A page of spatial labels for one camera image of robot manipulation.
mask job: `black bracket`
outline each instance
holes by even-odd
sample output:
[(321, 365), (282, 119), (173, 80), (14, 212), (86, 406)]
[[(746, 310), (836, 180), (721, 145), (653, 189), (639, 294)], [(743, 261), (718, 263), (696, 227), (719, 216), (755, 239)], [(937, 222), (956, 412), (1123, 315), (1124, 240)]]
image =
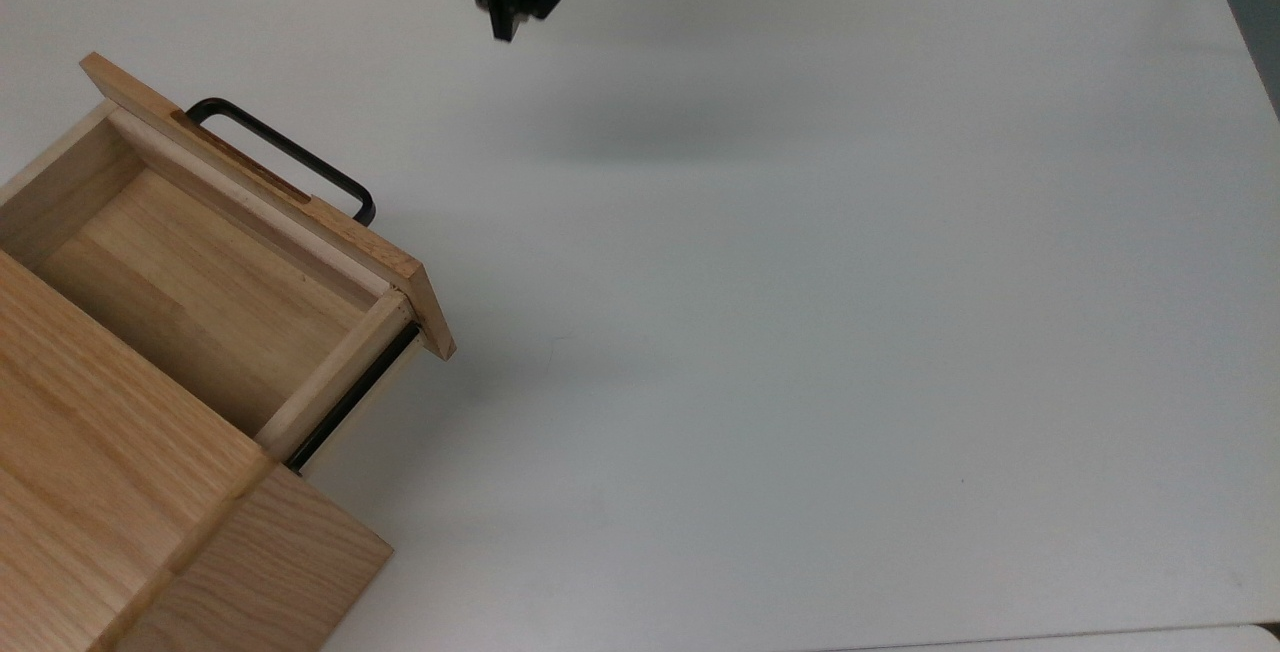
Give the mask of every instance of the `black bracket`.
[(195, 105), (191, 105), (189, 110), (187, 110), (187, 117), (196, 124), (205, 123), (206, 119), (214, 117), (215, 114), (224, 115), (225, 118), (238, 123), (244, 129), (248, 129), (253, 134), (257, 134), (264, 141), (269, 142), (269, 145), (275, 147), (275, 150), (280, 150), (285, 155), (292, 156), (294, 160), (302, 163), (302, 165), (306, 165), (306, 168), (311, 172), (320, 174), (320, 177), (328, 179), (343, 192), (356, 197), (356, 200), (360, 201), (360, 211), (353, 214), (352, 219), (356, 219), (357, 223), (369, 227), (369, 223), (374, 222), (374, 215), (378, 214), (378, 206), (374, 204), (374, 196), (370, 195), (369, 190), (366, 190), (364, 184), (347, 177), (347, 174), (338, 172), (338, 169), (332, 164), (312, 155), (305, 147), (293, 140), (289, 140), (284, 134), (275, 132), (256, 117), (238, 109), (237, 105), (233, 105), (220, 97), (209, 97), (207, 100), (197, 101)]

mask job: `wooden box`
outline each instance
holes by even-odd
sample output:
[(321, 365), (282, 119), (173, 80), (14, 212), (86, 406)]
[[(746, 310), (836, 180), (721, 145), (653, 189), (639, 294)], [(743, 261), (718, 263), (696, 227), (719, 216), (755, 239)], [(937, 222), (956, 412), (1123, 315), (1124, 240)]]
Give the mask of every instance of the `wooden box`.
[(82, 67), (106, 100), (0, 188), (0, 649), (316, 649), (390, 551), (280, 462), (403, 341), (447, 359), (444, 318), (417, 260)]

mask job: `white table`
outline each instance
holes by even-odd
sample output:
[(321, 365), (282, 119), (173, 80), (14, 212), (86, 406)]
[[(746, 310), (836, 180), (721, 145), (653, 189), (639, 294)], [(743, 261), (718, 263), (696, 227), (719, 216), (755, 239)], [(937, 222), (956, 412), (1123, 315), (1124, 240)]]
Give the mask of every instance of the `white table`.
[(398, 550), (330, 652), (1280, 619), (1280, 126), (1225, 0), (564, 0), (511, 46), (466, 0), (0, 0), (0, 178), (92, 104), (96, 49), (351, 172), (428, 263), (458, 355), (311, 470)]
[(1262, 628), (1226, 626), (895, 647), (893, 652), (1276, 652), (1280, 642)]

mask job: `open drawer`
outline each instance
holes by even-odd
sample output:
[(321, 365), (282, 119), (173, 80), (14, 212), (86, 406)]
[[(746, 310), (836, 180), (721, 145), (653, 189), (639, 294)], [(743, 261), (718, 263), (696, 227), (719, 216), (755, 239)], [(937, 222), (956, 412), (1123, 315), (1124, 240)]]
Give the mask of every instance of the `open drawer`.
[(106, 100), (0, 188), (0, 251), (293, 469), (371, 365), (453, 354), (417, 260), (81, 65)]

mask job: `wood grain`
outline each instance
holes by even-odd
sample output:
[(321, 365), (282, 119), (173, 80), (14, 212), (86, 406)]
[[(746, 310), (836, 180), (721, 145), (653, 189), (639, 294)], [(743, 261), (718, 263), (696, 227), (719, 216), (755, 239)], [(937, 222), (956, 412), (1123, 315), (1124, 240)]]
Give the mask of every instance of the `wood grain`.
[(251, 436), (365, 311), (150, 169), (37, 273)]
[(248, 494), (118, 652), (311, 652), (390, 547), (283, 468)]
[(268, 471), (260, 447), (0, 254), (0, 649), (99, 644)]
[(104, 101), (0, 187), (0, 250), (38, 265), (142, 169)]
[(292, 264), (305, 268), (307, 274), (324, 281), (352, 304), (370, 307), (390, 288), (385, 279), (365, 265), (262, 202), (128, 110), (116, 109), (109, 120), (151, 170), (219, 210), (229, 223), (237, 224)]
[(325, 356), (253, 437), (268, 456), (283, 461), (292, 455), (411, 319), (413, 309), (408, 298), (394, 289), (365, 313), (360, 324)]
[(105, 97), (401, 289), (413, 305), (429, 350), (442, 359), (456, 351), (444, 313), (420, 260), (324, 200), (298, 192), (252, 160), (246, 163), (246, 155), (233, 151), (216, 136), (192, 123), (177, 105), (101, 55), (86, 56), (81, 68)]

